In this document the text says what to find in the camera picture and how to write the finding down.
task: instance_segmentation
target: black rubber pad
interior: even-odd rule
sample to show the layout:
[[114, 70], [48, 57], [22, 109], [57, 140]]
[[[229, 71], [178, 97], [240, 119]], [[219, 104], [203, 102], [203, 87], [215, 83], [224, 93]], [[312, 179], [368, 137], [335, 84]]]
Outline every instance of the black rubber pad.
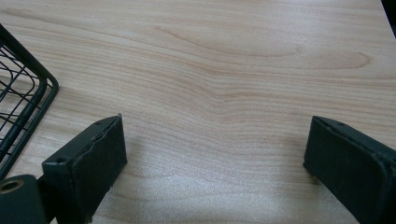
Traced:
[[59, 200], [58, 222], [90, 222], [126, 162], [121, 116], [95, 122], [45, 160], [45, 182]]
[[304, 167], [360, 223], [396, 223], [396, 151], [344, 123], [313, 117]]

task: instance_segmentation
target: metal wire mesh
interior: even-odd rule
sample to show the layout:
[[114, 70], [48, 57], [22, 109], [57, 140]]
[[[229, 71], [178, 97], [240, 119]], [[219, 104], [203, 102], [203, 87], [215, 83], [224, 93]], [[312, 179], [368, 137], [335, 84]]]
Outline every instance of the metal wire mesh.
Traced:
[[56, 79], [0, 25], [0, 179], [58, 91]]

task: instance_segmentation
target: wooden table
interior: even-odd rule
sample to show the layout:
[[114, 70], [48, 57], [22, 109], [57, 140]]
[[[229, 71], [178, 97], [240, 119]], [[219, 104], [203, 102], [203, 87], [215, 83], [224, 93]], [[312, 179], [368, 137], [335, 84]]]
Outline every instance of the wooden table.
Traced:
[[123, 115], [93, 223], [356, 223], [302, 166], [313, 115], [396, 148], [380, 0], [15, 1], [0, 21], [61, 89], [8, 176]]

